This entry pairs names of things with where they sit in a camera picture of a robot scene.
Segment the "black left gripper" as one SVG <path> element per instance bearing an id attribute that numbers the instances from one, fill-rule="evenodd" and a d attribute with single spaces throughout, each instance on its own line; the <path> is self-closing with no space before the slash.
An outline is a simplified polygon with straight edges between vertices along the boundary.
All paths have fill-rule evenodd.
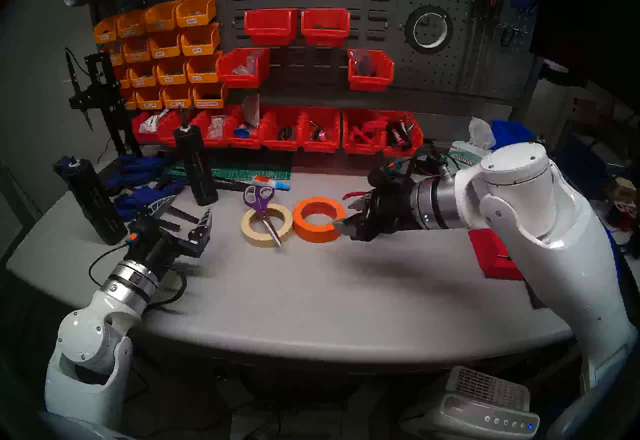
<path id="1" fill-rule="evenodd" d="M 147 205 L 147 215 L 159 218 L 175 201 L 176 195 L 159 198 Z M 189 232 L 189 239 L 175 236 L 127 239 L 127 259 L 144 266 L 153 274 L 165 274 L 180 256 L 199 258 L 210 240 L 211 208 L 207 208 L 196 227 Z"/>

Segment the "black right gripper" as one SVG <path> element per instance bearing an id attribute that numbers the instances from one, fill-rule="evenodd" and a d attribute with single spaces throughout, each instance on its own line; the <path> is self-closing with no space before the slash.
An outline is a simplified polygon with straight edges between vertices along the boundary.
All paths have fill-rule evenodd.
<path id="1" fill-rule="evenodd" d="M 334 220 L 334 229 L 355 241 L 371 241 L 380 234 L 416 231 L 410 200 L 414 180 L 403 174 L 370 171 L 367 182 L 372 189 L 365 195 L 354 195 L 348 204 L 348 209 L 355 209 L 357 213 Z"/>

